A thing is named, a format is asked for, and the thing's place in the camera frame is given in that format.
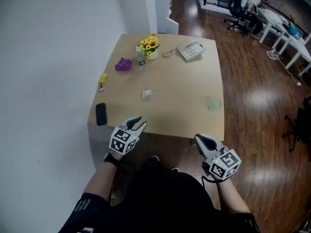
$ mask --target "white desk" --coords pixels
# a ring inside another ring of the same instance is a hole
[[[281,19],[279,18],[279,16],[276,13],[274,13],[273,11],[268,10],[268,9],[258,8],[258,13],[261,16],[263,16],[264,18],[266,18],[266,20],[267,20],[267,25],[264,28],[263,35],[260,38],[259,43],[263,42],[263,40],[267,36],[268,32],[271,30],[272,26],[281,31],[281,35],[278,37],[278,39],[276,40],[276,42],[272,46],[272,48],[275,49],[276,46],[278,45],[278,43],[280,42],[280,40],[282,39],[282,37],[284,36],[284,34],[287,33],[287,31],[283,27],[283,25],[282,25],[283,23],[282,23]]]
[[[302,76],[302,74],[304,74],[310,67],[311,67],[311,56],[308,52],[308,50],[306,49],[306,46],[304,45],[304,41],[303,40],[297,40],[295,37],[291,36],[289,37],[288,41],[285,42],[284,46],[282,47],[282,52],[284,51],[284,49],[287,47],[287,45],[289,44],[289,42],[292,43],[292,45],[297,49],[297,53],[296,55],[293,57],[293,59],[286,65],[286,69],[288,69],[300,56],[303,57],[306,61],[309,62],[309,64],[307,65],[307,67],[305,69],[303,69],[300,73],[299,76]]]

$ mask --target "black shirt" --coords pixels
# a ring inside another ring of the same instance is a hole
[[[229,215],[216,210],[205,189],[191,175],[162,169],[154,172],[154,167],[152,171],[146,167],[142,170],[124,202],[117,206],[84,193],[60,233],[259,232],[252,214]]]

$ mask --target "water bottle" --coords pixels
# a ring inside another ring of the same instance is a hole
[[[139,69],[144,69],[146,67],[146,57],[145,54],[141,51],[140,46],[136,47],[136,59]]]

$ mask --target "office chair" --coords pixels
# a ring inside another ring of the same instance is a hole
[[[289,135],[294,136],[293,147],[290,148],[290,153],[295,149],[296,141],[302,141],[303,144],[311,143],[310,111],[298,108],[297,118],[294,120],[294,123],[291,121],[288,115],[286,115],[284,118],[285,120],[289,121],[292,131],[284,133],[282,138],[285,138]]]
[[[242,21],[242,15],[244,13],[243,8],[241,7],[241,0],[230,0],[229,3],[229,11],[231,15],[235,18],[234,21],[225,19],[224,23],[231,22],[232,24],[227,27],[228,30],[233,29],[235,27],[238,27],[241,30],[242,36],[245,36],[248,34],[247,28],[241,24]]]

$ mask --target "telephone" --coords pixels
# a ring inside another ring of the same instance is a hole
[[[205,51],[205,48],[196,40],[181,43],[176,49],[186,61],[192,60]]]

